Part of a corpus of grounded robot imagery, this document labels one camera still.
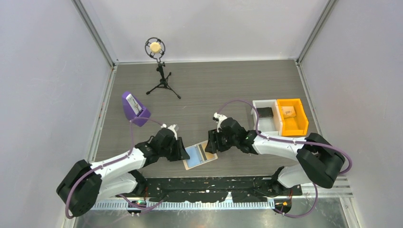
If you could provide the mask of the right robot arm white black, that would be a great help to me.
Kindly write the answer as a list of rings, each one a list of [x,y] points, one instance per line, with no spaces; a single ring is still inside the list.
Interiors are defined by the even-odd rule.
[[[208,131],[207,152],[224,152],[235,147],[246,154],[275,155],[297,162],[294,166],[279,167],[271,176],[271,188],[278,195],[310,182],[330,189],[342,174],[347,157],[317,133],[298,138],[270,136],[246,130],[231,117],[215,120],[217,127]]]

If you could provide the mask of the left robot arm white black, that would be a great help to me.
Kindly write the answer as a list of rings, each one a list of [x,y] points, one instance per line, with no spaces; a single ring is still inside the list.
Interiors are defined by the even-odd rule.
[[[65,203],[68,219],[87,213],[98,201],[131,193],[145,193],[146,184],[139,169],[165,157],[170,162],[188,160],[182,138],[173,126],[160,129],[155,136],[139,142],[129,151],[107,160],[89,163],[77,161],[56,189]]]

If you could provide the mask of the beige leather card holder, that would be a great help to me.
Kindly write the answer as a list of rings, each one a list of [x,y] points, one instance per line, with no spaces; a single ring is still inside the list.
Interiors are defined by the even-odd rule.
[[[218,159],[217,154],[209,153],[205,151],[208,141],[203,141],[198,144],[186,147],[185,150],[189,155],[189,159],[183,160],[184,168],[186,170],[193,169],[197,166]]]

